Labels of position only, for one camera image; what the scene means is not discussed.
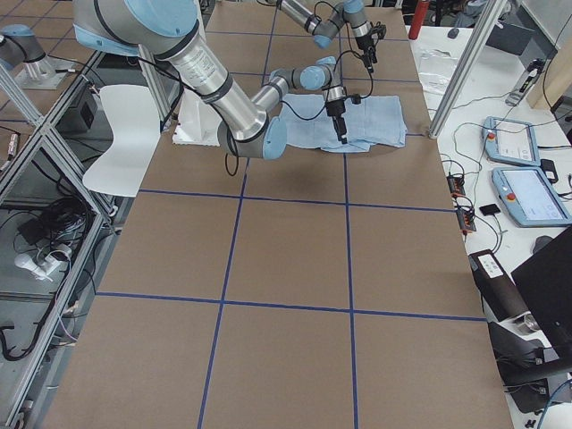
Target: white desk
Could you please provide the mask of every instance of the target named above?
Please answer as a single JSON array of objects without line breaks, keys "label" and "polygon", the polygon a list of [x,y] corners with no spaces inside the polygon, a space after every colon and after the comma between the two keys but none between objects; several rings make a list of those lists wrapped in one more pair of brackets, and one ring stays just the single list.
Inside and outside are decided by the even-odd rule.
[{"label": "white desk", "polygon": [[[447,28],[423,27],[418,40],[411,41],[417,69],[419,68],[419,55],[423,49],[438,49],[450,52],[452,56],[460,58],[467,41],[471,35],[471,29],[460,29],[456,39],[447,38]],[[477,62],[475,68],[471,72],[459,100],[456,105],[463,105],[471,100],[500,96],[512,90],[516,80],[523,72],[524,66],[515,55],[509,55],[497,49],[486,46]],[[424,92],[425,101],[430,109],[436,109],[442,96],[429,94]],[[504,97],[498,99],[488,99],[484,101],[474,102],[471,105],[460,107],[452,111],[445,127],[438,138],[439,149],[443,154],[447,154],[451,159],[460,162],[465,167],[466,172],[477,171],[478,165],[468,159],[459,156],[454,149],[453,132],[463,122],[475,122],[482,124],[487,116],[504,117],[509,112],[510,107],[504,103]],[[527,121],[533,124],[549,122],[554,119],[548,111],[534,110],[530,108],[526,101],[510,112],[510,119]],[[565,146],[568,140],[564,132],[556,122],[552,122],[541,127],[535,127],[539,146]],[[465,125],[457,132],[458,150],[463,154],[479,159],[483,151],[482,130],[473,125]],[[570,191],[568,188],[568,173],[572,172],[572,149],[562,150],[541,150],[541,157],[548,158],[555,162],[559,175],[559,182],[555,184],[558,192]],[[475,207],[486,204],[497,204],[502,213],[497,214],[500,225],[504,233],[502,246],[497,252],[496,257],[502,263],[507,272],[511,272],[522,262],[532,255],[534,241],[541,235],[549,235],[555,237],[563,228],[519,228],[514,221],[508,216],[502,203],[496,197],[496,191],[493,188],[491,180],[491,170],[495,166],[502,164],[492,163],[486,159],[486,155],[481,160],[483,170],[478,175],[478,183],[475,188],[475,180],[477,175],[470,174],[466,177],[465,190],[467,196],[475,203]],[[444,165],[447,172],[449,163]],[[459,168],[453,165],[452,172],[459,172]],[[568,211],[572,211],[572,202],[566,202],[565,206]],[[487,221],[496,228],[493,220],[487,218]],[[468,254],[478,250],[492,248],[495,243],[495,236],[489,227],[484,225],[478,219],[475,220],[477,232],[469,234],[466,242],[466,250]],[[527,340],[539,338],[546,342],[542,334],[533,334],[526,336]],[[512,400],[507,395],[513,424],[516,428],[524,427],[528,419],[538,421],[539,417],[534,414],[523,415],[520,413]],[[572,427],[572,404],[562,404],[552,407],[544,419],[542,429],[569,429]]]}]

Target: towel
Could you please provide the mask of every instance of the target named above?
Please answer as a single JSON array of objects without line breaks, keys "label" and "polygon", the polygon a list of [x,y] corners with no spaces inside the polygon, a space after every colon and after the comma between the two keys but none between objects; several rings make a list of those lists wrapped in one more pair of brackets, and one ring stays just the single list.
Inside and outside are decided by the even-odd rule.
[{"label": "towel", "polygon": [[[324,99],[318,95],[293,95],[284,97],[297,114],[309,118],[323,106]],[[360,105],[346,103],[343,115],[348,129],[348,144],[342,145],[333,129],[332,118],[324,111],[313,121],[303,121],[283,105],[280,113],[288,129],[288,144],[302,148],[321,148],[328,152],[368,152],[375,144],[394,147],[405,146],[408,132],[403,122],[399,97],[368,97]]]}]

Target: red cylinder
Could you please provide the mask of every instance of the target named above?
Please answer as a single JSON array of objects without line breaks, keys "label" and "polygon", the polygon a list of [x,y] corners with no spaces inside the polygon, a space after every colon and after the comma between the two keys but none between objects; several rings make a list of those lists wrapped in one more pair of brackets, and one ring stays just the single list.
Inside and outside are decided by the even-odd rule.
[{"label": "red cylinder", "polygon": [[413,17],[413,22],[411,23],[411,28],[409,29],[409,38],[411,40],[416,40],[419,36],[419,31],[421,26],[425,21],[425,16],[429,10],[429,0],[419,0],[415,8],[415,16]]}]

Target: monitor stand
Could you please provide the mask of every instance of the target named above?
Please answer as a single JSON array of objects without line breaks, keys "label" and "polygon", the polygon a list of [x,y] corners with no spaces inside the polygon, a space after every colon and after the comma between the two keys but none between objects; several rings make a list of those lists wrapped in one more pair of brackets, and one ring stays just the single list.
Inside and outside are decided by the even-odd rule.
[{"label": "monitor stand", "polygon": [[[496,323],[489,323],[492,349],[500,377],[523,413],[543,409],[552,393],[568,379],[570,359],[559,359],[539,340],[526,341]],[[553,403],[571,402],[570,389],[563,389]]]}]

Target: white cloth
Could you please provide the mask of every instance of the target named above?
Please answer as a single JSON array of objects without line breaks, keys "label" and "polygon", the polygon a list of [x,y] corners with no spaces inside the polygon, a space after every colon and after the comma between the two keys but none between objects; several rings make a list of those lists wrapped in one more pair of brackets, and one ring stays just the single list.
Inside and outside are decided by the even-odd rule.
[{"label": "white cloth", "polygon": [[[284,98],[302,117],[314,116],[323,106],[324,99],[318,95],[293,95]],[[333,129],[332,118],[324,111],[312,121],[303,121],[289,109],[282,106],[281,118],[288,129],[288,144],[302,148],[321,148],[328,152],[368,152],[375,144],[394,147],[405,146],[408,132],[403,122],[400,99],[390,97],[368,97],[360,105],[346,102],[343,118],[348,129],[348,144],[342,145]]]}]

